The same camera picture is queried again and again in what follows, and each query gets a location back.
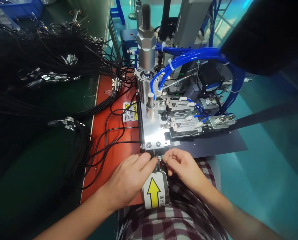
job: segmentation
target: forearm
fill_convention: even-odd
[[[234,240],[281,239],[266,225],[233,205],[211,184],[206,184],[198,195]]]
[[[100,188],[86,202],[38,235],[35,240],[86,239],[113,211],[107,207],[106,193]]]

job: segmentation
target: checkered fabric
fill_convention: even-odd
[[[216,187],[207,161],[198,166]],[[146,210],[136,205],[118,211],[117,240],[228,239],[208,207],[174,174],[169,180],[170,204]]]

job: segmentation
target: blue chair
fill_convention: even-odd
[[[126,25],[125,18],[123,16],[123,12],[122,12],[122,9],[121,9],[120,0],[116,0],[116,3],[117,3],[117,7],[110,9],[111,20],[114,17],[118,17],[118,18],[121,19],[122,25]]]

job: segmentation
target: warning label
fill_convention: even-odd
[[[132,111],[137,111],[137,105],[136,102],[132,102],[132,106],[129,108],[129,110]],[[130,102],[127,103],[123,103],[123,109],[126,109],[130,106]],[[138,114],[135,112],[131,112],[131,111],[127,111],[124,115],[123,115],[123,121],[124,122],[129,122],[129,121],[137,121],[138,120]]]
[[[142,187],[146,209],[166,205],[163,173],[152,173]]]

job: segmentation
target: person's right hand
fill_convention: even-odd
[[[163,155],[162,160],[167,165],[168,175],[172,176],[175,171],[192,192],[198,193],[203,185],[209,184],[208,179],[190,153],[172,148]]]

